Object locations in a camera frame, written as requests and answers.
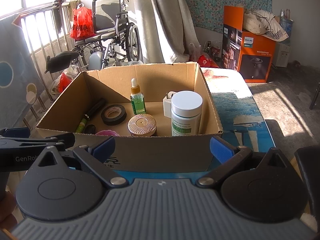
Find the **wheelchair wheel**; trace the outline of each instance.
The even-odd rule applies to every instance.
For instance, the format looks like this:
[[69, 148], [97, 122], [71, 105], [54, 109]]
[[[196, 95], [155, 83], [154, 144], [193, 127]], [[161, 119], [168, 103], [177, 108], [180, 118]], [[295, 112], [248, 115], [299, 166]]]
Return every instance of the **wheelchair wheel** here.
[[138, 27], [134, 23], [129, 23], [125, 34], [125, 48], [128, 61], [138, 61], [140, 59], [140, 39]]

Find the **dropper bottle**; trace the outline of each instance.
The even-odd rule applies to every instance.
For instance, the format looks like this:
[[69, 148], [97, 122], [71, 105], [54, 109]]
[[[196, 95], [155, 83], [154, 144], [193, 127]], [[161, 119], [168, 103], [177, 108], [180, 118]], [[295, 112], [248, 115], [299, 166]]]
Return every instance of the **dropper bottle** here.
[[131, 104], [134, 114], [145, 114], [146, 105], [144, 103], [144, 96], [140, 91], [140, 86], [137, 83], [137, 80], [133, 78], [131, 80]]

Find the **finger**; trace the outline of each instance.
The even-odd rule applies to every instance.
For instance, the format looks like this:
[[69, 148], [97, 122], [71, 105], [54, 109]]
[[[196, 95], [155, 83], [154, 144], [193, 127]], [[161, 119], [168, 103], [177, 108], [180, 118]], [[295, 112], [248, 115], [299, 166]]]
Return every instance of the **finger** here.
[[16, 208], [16, 200], [14, 196], [6, 191], [3, 200], [0, 201], [0, 221], [3, 221]]
[[4, 228], [10, 231], [17, 223], [18, 222], [14, 215], [10, 214], [0, 223], [0, 228]]

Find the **table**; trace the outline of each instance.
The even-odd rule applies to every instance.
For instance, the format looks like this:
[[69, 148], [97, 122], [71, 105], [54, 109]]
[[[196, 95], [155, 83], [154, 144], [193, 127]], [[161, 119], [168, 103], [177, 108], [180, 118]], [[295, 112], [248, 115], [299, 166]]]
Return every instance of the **table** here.
[[[241, 74], [231, 69], [201, 68], [217, 108], [222, 127], [222, 138], [228, 143], [245, 145], [258, 152], [267, 152], [275, 144], [261, 112]], [[118, 171], [130, 183], [134, 178], [181, 179], [194, 183], [220, 163], [213, 158], [207, 171], [185, 173], [147, 173]]]

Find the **wheelchair backrest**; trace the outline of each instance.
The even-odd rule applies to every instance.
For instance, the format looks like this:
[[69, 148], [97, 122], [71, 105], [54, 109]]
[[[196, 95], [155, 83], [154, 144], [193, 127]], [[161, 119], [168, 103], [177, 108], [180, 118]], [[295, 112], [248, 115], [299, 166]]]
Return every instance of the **wheelchair backrest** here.
[[121, 12], [121, 0], [93, 0], [93, 27], [94, 31], [114, 28], [116, 14]]

